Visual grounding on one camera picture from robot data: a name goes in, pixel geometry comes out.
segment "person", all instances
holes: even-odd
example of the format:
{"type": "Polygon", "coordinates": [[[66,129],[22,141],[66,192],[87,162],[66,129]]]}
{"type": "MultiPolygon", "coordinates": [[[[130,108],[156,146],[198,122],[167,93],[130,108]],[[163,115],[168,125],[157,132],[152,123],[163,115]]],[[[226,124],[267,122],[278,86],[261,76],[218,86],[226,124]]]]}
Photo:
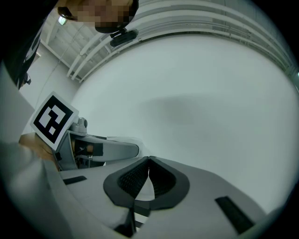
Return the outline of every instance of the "person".
{"type": "MultiPolygon", "coordinates": [[[[128,25],[138,9],[138,0],[30,0],[6,2],[9,16],[18,24],[6,24],[4,32],[3,63],[18,89],[28,80],[27,70],[32,64],[47,16],[55,8],[59,15],[70,21],[88,22],[97,31],[113,33],[128,25]]],[[[40,158],[58,164],[51,148],[35,133],[24,134],[19,143],[33,150],[40,158]]]]}

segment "ceiling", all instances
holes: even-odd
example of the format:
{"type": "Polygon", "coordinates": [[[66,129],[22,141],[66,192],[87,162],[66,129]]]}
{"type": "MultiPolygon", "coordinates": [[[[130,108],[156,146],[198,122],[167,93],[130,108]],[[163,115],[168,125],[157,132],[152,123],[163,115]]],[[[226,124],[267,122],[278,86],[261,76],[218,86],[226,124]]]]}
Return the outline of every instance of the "ceiling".
{"type": "Polygon", "coordinates": [[[139,0],[139,9],[128,30],[138,37],[116,48],[109,34],[83,23],[61,26],[53,10],[41,34],[41,43],[68,68],[67,76],[86,80],[98,67],[121,51],[145,40],[169,34],[196,33],[224,37],[244,44],[275,63],[289,78],[298,65],[275,25],[253,3],[244,0],[139,0]]]}

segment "dark sleeve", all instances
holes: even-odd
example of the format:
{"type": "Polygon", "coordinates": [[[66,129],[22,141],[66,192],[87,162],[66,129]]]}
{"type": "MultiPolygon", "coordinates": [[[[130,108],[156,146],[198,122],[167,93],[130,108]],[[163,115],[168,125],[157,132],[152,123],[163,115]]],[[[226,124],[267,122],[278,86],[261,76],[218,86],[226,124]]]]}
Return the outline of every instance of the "dark sleeve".
{"type": "Polygon", "coordinates": [[[6,6],[3,62],[15,85],[21,85],[37,51],[42,26],[57,0],[11,1],[6,6]]]}

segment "cable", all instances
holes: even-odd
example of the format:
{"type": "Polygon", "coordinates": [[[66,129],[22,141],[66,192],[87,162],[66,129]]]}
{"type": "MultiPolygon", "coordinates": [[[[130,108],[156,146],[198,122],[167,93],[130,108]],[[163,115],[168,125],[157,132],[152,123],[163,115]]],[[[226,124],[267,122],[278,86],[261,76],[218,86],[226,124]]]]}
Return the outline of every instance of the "cable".
{"type": "Polygon", "coordinates": [[[70,48],[70,46],[71,46],[72,43],[74,42],[76,36],[78,35],[79,31],[81,30],[81,28],[82,28],[83,26],[84,26],[84,24],[78,29],[78,31],[76,32],[76,34],[75,34],[74,37],[72,38],[70,44],[68,45],[68,47],[66,48],[66,50],[65,50],[65,51],[62,53],[62,55],[60,56],[58,63],[56,64],[56,66],[54,67],[54,69],[53,69],[52,72],[49,74],[48,78],[46,79],[45,83],[43,84],[43,87],[42,87],[42,89],[41,89],[41,92],[40,92],[40,94],[39,94],[39,96],[38,96],[38,98],[37,98],[36,105],[35,105],[35,107],[34,107],[34,110],[35,110],[35,111],[36,111],[36,107],[37,107],[38,101],[39,101],[39,99],[40,99],[40,97],[41,97],[41,95],[42,95],[42,91],[43,91],[44,87],[46,86],[46,84],[47,84],[48,80],[50,79],[51,75],[53,74],[53,72],[56,70],[57,66],[58,66],[59,63],[61,62],[62,57],[64,56],[64,54],[66,53],[66,51],[70,48]]]}

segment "white wall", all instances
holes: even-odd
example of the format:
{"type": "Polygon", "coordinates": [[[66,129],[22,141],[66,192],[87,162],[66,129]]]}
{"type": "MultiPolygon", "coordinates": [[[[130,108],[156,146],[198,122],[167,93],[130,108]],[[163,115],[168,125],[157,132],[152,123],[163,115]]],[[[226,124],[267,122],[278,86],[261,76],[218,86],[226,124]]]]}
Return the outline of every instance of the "white wall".
{"type": "MultiPolygon", "coordinates": [[[[41,57],[38,58],[29,68],[28,74],[31,77],[31,84],[25,84],[20,93],[34,107],[39,108],[47,96],[55,91],[67,102],[71,102],[80,84],[77,80],[72,81],[66,77],[68,68],[60,62],[51,52],[40,44],[38,51],[41,57]]],[[[28,121],[23,134],[32,132],[28,121]]]]}
{"type": "Polygon", "coordinates": [[[227,40],[144,43],[91,75],[73,105],[89,133],[140,138],[152,155],[222,176],[266,212],[298,172],[296,89],[264,56],[227,40]]]}

